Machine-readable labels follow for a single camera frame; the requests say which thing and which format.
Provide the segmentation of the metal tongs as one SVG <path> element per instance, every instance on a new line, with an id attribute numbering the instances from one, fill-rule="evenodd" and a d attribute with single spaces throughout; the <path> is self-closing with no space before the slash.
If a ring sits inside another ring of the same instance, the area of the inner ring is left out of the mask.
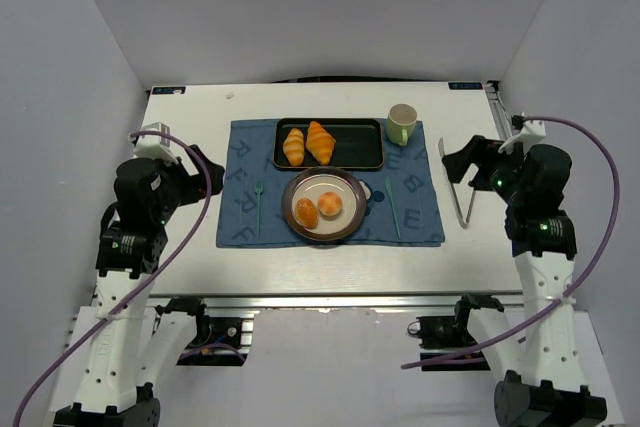
<path id="1" fill-rule="evenodd" d="M 444 157 L 446 156 L 446 147 L 445 147 L 445 142 L 444 142 L 444 138 L 441 137 L 438 140 L 438 152 L 441 158 L 441 162 L 443 165 L 443 170 L 445 173 L 445 177 L 446 177 L 446 181 L 447 181 L 447 185 L 449 188 L 449 192 L 451 194 L 451 198 L 453 201 L 453 205 L 454 205 L 454 209 L 455 209 L 455 214 L 456 214 L 456 218 L 457 218 L 457 222 L 460 225 L 460 227 L 462 229 L 467 229 L 469 227 L 470 221 L 471 221 L 471 216 L 473 213 L 473 208 L 474 208 L 474 204 L 475 204 L 475 197 L 476 197 L 476 191 L 475 190 L 471 190 L 471 194 L 469 197 L 469 202 L 468 202 L 468 206 L 466 211 L 463 211 L 462 209 L 462 204 L 460 203 L 460 198 L 457 194 L 456 191 L 456 187 L 455 185 L 448 179 L 448 174 L 446 172 L 446 168 L 444 167 Z"/>

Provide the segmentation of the sesame glazed bun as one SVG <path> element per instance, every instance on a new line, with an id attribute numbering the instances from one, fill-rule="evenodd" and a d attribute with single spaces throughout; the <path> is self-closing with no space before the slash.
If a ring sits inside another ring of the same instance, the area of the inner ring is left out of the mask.
<path id="1" fill-rule="evenodd" d="M 299 225 L 305 229 L 317 226 L 319 214 L 315 204 L 309 198 L 300 198 L 295 205 L 294 215 Z"/>

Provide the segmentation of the round pale bun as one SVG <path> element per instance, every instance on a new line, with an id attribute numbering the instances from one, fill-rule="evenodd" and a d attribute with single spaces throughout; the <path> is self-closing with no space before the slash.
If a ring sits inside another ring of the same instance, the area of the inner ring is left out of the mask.
<path id="1" fill-rule="evenodd" d="M 325 217 L 335 217 L 341 213 L 343 209 L 343 200 L 341 196 L 335 192 L 325 192 L 317 199 L 317 208 Z"/>

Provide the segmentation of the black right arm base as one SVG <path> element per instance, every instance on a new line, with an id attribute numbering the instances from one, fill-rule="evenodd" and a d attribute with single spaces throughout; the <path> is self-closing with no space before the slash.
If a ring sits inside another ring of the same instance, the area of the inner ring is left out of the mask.
<path id="1" fill-rule="evenodd" d="M 470 313 L 488 308 L 504 312 L 503 304 L 495 297 L 481 294 L 463 294 L 454 306 L 452 315 L 428 315 L 417 317 L 407 326 L 407 334 L 419 341 L 420 360 L 461 350 L 476 344 L 467 330 Z M 422 366 L 422 372 L 489 371 L 489 365 L 481 352 L 467 354 L 443 364 Z"/>

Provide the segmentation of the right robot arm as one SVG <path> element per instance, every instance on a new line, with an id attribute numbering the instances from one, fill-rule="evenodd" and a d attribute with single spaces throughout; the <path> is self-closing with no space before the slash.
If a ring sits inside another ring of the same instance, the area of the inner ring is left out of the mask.
<path id="1" fill-rule="evenodd" d="M 525 341 L 489 345 L 508 325 L 490 296 L 464 295 L 456 305 L 458 329 L 482 347 L 497 384 L 495 418 L 501 426 L 598 426 L 607 418 L 604 398 L 591 393 L 574 329 L 571 286 L 577 254 L 575 229 L 561 210 L 571 157 L 546 144 L 525 148 L 475 135 L 442 158 L 448 180 L 460 183 L 470 166 L 470 186 L 493 191 L 506 204 L 505 231 L 522 285 Z"/>

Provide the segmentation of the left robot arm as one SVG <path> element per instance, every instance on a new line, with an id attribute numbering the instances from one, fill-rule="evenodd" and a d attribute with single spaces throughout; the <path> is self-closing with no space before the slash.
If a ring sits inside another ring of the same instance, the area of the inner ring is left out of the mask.
<path id="1" fill-rule="evenodd" d="M 71 404 L 59 409 L 56 426 L 155 426 L 160 378 L 184 349 L 202 336 L 201 299 L 177 297 L 160 308 L 165 316 L 146 350 L 139 349 L 147 300 L 158 273 L 166 226 L 183 206 L 208 202 L 223 187 L 224 169 L 195 145 L 186 148 L 196 173 L 168 152 L 135 157 L 116 170 L 116 200 L 101 221 L 96 261 L 97 325 L 83 341 L 89 357 Z"/>

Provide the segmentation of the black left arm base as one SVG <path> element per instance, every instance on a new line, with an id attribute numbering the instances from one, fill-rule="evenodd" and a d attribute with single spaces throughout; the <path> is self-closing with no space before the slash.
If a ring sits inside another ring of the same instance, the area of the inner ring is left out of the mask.
<path id="1" fill-rule="evenodd" d="M 159 329 L 164 314 L 183 312 L 195 319 L 196 335 L 181 354 L 178 366 L 243 366 L 247 354 L 241 352 L 244 323 L 241 317 L 211 316 L 204 299 L 192 296 L 173 297 L 154 310 L 153 333 Z"/>

